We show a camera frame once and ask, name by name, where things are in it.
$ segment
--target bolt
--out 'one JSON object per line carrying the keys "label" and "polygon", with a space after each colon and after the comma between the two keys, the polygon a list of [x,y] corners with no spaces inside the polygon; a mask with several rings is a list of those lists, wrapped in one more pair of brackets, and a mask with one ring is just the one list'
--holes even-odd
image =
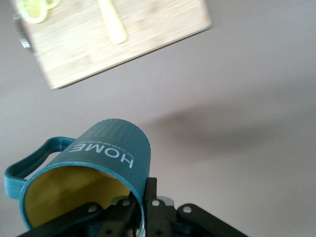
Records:
{"label": "bolt", "polygon": [[185,212],[185,213],[191,213],[191,212],[192,212],[192,209],[191,209],[189,206],[185,206],[185,207],[183,207],[183,212]]}
{"label": "bolt", "polygon": [[88,209],[88,212],[95,212],[98,209],[97,205],[91,205]]}
{"label": "bolt", "polygon": [[128,199],[125,199],[122,203],[123,206],[128,206],[130,205],[130,201]]}
{"label": "bolt", "polygon": [[160,205],[160,202],[158,200],[153,200],[152,201],[152,205],[153,206],[159,206]]}

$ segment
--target lemon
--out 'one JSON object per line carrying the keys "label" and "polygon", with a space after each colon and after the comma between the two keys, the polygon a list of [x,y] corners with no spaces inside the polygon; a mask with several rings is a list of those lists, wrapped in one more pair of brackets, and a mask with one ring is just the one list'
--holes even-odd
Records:
{"label": "lemon", "polygon": [[43,22],[48,16],[46,0],[17,0],[16,7],[21,17],[32,24]]}
{"label": "lemon", "polygon": [[48,9],[51,10],[54,7],[57,7],[61,3],[61,1],[62,0],[46,0]]}

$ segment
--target mug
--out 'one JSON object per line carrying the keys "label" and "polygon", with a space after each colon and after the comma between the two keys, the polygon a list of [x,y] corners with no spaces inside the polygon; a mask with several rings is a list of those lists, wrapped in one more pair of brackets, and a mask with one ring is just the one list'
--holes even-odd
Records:
{"label": "mug", "polygon": [[[60,152],[47,166],[46,159]],[[146,182],[151,148],[143,131],[121,119],[107,119],[78,139],[54,137],[33,154],[11,165],[4,174],[5,192],[19,199],[21,217],[31,229],[87,202],[107,208],[132,192],[139,203],[144,231]]]}

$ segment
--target cutting board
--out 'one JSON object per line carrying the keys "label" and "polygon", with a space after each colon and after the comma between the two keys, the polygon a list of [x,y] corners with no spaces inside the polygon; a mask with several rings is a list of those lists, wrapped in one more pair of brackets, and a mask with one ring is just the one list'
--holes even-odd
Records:
{"label": "cutting board", "polygon": [[63,0],[44,22],[22,22],[50,88],[62,88],[211,25],[204,0],[113,0],[113,4],[128,35],[122,44],[110,42],[98,0]]}

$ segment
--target knife handle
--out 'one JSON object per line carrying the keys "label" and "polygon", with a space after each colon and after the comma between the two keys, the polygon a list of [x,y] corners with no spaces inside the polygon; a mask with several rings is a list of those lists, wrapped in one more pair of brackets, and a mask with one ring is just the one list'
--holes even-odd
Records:
{"label": "knife handle", "polygon": [[99,0],[99,6],[101,8],[104,23],[107,27],[110,41],[113,44],[124,43],[127,40],[127,32],[112,1]]}

